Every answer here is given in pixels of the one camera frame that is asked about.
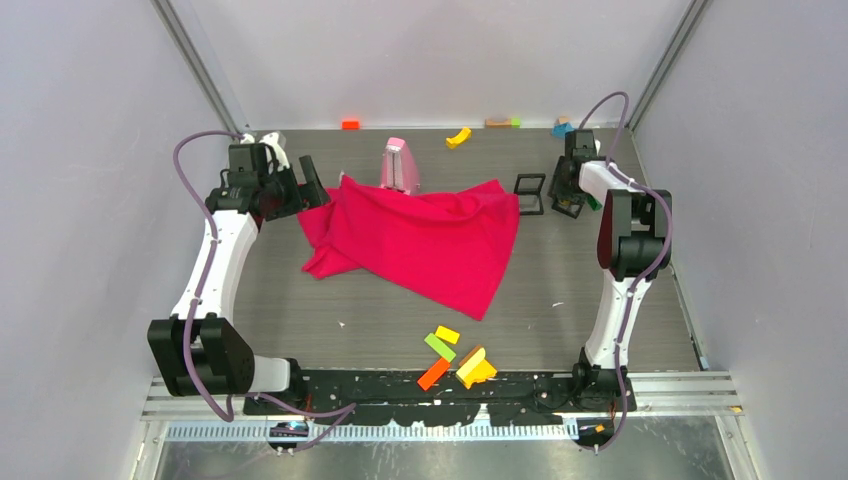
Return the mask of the red cloth garment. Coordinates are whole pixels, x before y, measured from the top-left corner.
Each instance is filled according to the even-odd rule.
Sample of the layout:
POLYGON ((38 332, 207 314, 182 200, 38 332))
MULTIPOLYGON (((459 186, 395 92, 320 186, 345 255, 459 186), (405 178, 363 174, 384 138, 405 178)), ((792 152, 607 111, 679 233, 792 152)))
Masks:
POLYGON ((519 199, 490 180, 461 192, 406 195, 344 176, 328 204, 299 214, 313 249, 304 272, 363 269, 476 321, 515 245, 519 199))

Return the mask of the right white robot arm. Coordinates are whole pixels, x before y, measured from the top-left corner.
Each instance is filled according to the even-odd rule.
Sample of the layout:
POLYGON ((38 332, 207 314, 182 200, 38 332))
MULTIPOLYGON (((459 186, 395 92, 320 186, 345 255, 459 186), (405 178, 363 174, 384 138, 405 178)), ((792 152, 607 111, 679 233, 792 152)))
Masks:
POLYGON ((640 305, 671 260, 672 195, 627 176, 599 154, 590 130, 564 137, 549 189, 555 211, 578 218, 586 205, 600 210, 596 256, 603 290, 593 330, 573 368, 566 399, 577 408, 617 410, 628 397, 629 343, 640 305))

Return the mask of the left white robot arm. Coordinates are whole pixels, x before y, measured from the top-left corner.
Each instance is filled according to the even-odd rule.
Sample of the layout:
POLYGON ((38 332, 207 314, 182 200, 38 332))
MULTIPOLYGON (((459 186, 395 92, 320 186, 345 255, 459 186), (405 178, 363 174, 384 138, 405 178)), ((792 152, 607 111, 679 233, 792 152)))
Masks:
POLYGON ((262 226, 327 204, 310 156, 299 179, 282 136, 250 135, 228 148, 219 184, 198 200, 204 236, 189 282, 171 314, 154 320, 147 341, 175 397, 268 393, 280 412, 298 412, 307 398, 293 359, 254 353, 234 326, 234 302, 249 251, 262 226))

